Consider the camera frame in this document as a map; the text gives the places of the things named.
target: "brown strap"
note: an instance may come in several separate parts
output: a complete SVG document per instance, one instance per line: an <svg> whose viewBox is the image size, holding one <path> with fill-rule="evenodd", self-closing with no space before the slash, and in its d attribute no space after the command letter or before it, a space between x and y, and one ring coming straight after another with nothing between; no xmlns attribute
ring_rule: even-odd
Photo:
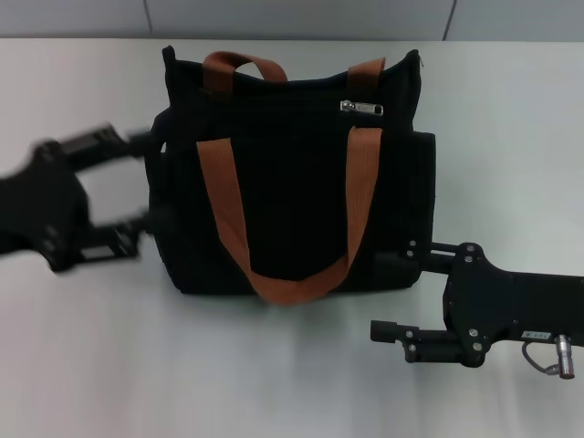
<svg viewBox="0 0 584 438"><path fill-rule="evenodd" d="M232 94L235 70L253 62L265 80L286 82L284 70L274 61L234 52L213 52L203 62L203 88L212 92Z"/></svg>
<svg viewBox="0 0 584 438"><path fill-rule="evenodd" d="M252 271L244 208L229 139L198 141L203 178L219 239L257 294L276 304L299 304L324 297L345 279L360 246L377 175L381 129L352 128L347 141L347 254L323 271L300 281L260 276Z"/></svg>
<svg viewBox="0 0 584 438"><path fill-rule="evenodd" d="M347 87L350 89L375 89L385 66L385 58L373 59L349 68Z"/></svg>

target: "zipper pull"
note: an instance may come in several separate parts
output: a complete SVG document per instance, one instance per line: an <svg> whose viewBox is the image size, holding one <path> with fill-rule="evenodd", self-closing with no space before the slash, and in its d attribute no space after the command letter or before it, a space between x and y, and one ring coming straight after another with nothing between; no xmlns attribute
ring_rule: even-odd
<svg viewBox="0 0 584 438"><path fill-rule="evenodd" d="M350 100L342 100L340 102L340 110L344 112L361 112L364 114L371 114L373 116L383 115L383 106L377 103L362 103L351 102Z"/></svg>

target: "white table surface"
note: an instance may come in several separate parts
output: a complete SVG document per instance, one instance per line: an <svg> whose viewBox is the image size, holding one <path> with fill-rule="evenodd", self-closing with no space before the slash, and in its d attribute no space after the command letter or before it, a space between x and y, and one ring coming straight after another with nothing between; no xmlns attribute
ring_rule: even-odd
<svg viewBox="0 0 584 438"><path fill-rule="evenodd" d="M0 172L31 142L168 105L158 40L0 40ZM416 130L438 140L434 240L475 241L496 265L584 274L584 45L173 41L279 62L291 79L421 51ZM140 162L83 177L96 219L147 202ZM518 343L485 365L407 364L372 319L441 329L444 276L410 290L295 308L185 297L149 239L140 262L54 276L38 255L0 263L0 436L539 438L580 436L577 378L543 376ZM542 363L555 360L535 346Z"/></svg>

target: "white wall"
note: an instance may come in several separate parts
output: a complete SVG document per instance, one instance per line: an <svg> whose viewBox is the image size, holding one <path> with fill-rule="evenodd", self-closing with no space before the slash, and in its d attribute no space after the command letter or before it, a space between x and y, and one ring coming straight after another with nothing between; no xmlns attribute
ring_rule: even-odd
<svg viewBox="0 0 584 438"><path fill-rule="evenodd" d="M0 1L0 36L28 37L584 41L582 21L581 0Z"/></svg>

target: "silver connector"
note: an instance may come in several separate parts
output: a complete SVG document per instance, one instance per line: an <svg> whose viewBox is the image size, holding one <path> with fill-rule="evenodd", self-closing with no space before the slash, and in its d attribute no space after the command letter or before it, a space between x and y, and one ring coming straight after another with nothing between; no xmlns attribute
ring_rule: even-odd
<svg viewBox="0 0 584 438"><path fill-rule="evenodd" d="M544 369L544 372L548 376L557 376L559 374L559 365L550 365L549 367Z"/></svg>
<svg viewBox="0 0 584 438"><path fill-rule="evenodd" d="M556 351L558 352L559 377L565 380L574 379L572 346L566 335L558 335L556 338Z"/></svg>
<svg viewBox="0 0 584 438"><path fill-rule="evenodd" d="M350 100L342 100L339 109L343 112L360 112L364 114L371 114L373 116L382 116L383 107L377 103L363 103L351 102Z"/></svg>

